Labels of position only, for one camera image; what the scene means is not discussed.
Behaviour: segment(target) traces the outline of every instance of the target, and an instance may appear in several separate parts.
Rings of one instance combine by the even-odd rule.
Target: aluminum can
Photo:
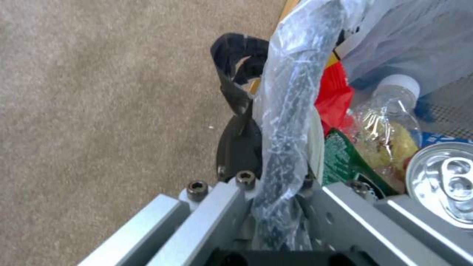
[[[473,230],[473,145],[445,142],[417,152],[409,162],[410,197],[450,224]]]

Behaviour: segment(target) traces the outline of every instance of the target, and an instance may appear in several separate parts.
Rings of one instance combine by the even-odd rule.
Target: hex bolt
[[[252,171],[239,171],[235,177],[236,185],[243,190],[251,190],[256,183],[256,176]]]
[[[366,194],[368,193],[368,188],[361,182],[357,180],[348,180],[345,182],[347,186],[349,186],[353,192],[360,195],[362,198],[365,198]]]
[[[195,180],[187,185],[187,197],[192,201],[202,201],[209,193],[209,185],[205,181]]]

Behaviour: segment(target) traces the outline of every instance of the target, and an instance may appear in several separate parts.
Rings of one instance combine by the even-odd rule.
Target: white bag
[[[406,74],[423,96],[473,72],[472,25],[471,0],[377,0],[336,52],[355,88]]]

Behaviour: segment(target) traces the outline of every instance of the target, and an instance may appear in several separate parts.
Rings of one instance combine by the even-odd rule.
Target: blue object
[[[440,142],[462,142],[473,144],[473,140],[449,137],[437,133],[422,132],[422,148]]]

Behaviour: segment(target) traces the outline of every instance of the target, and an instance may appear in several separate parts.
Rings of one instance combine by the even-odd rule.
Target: pull tab
[[[443,189],[448,197],[456,201],[473,199],[473,161],[453,157],[442,163]]]

